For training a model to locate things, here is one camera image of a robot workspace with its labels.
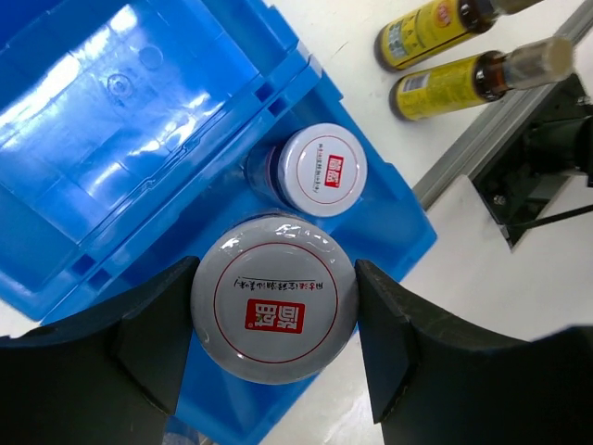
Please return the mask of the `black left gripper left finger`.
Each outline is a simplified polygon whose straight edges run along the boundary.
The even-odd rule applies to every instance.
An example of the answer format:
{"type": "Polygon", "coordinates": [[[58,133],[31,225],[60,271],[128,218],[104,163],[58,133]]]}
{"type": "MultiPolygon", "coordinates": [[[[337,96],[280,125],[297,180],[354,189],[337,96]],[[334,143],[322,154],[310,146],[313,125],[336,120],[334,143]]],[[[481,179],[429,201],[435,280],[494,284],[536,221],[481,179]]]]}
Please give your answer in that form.
{"type": "Polygon", "coordinates": [[[194,328],[186,257],[144,284],[1,339],[4,444],[159,444],[194,328]]]}

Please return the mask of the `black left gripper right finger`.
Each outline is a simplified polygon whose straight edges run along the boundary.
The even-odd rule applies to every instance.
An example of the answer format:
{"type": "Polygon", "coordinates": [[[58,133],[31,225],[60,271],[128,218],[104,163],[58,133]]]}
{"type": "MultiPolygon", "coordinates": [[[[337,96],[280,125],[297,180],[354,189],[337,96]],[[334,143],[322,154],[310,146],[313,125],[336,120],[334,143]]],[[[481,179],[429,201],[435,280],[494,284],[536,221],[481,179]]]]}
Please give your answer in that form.
{"type": "Polygon", "coordinates": [[[387,444],[588,444],[592,330],[534,341],[469,323],[355,264],[372,417],[387,444]]]}

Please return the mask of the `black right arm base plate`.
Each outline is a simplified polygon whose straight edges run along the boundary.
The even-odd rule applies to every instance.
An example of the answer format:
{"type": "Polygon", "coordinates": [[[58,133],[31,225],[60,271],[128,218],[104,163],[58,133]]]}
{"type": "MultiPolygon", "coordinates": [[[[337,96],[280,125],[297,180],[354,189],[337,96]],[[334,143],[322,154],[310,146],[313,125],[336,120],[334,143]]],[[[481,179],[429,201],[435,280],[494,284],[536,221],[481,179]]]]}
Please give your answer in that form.
{"type": "Polygon", "coordinates": [[[513,248],[573,177],[592,186],[592,96],[576,74],[552,89],[473,185],[513,248]]]}

